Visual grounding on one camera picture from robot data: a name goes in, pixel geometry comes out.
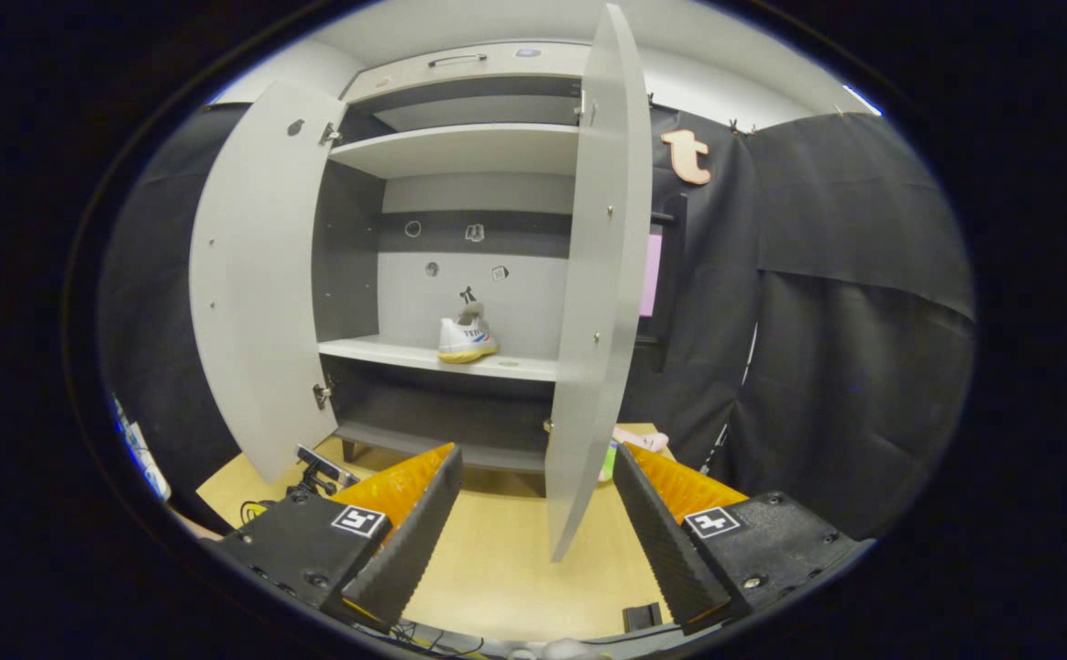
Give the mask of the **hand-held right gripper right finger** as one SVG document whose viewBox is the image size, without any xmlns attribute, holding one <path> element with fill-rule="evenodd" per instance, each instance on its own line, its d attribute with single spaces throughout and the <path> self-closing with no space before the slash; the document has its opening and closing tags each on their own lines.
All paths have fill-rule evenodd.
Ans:
<svg viewBox="0 0 1067 660">
<path fill-rule="evenodd" d="M 685 635 L 776 614 L 848 572 L 872 546 L 785 492 L 747 496 L 639 446 L 617 448 L 612 473 Z"/>
</svg>

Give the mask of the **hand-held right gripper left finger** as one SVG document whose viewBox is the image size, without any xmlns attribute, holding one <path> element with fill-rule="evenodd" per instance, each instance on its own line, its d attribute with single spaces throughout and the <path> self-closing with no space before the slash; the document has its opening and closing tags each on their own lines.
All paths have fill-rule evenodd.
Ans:
<svg viewBox="0 0 1067 660">
<path fill-rule="evenodd" d="M 302 479 L 220 540 L 233 563 L 334 619 L 388 633 L 428 568 L 463 483 L 440 445 L 368 478 L 299 448 Z"/>
</svg>

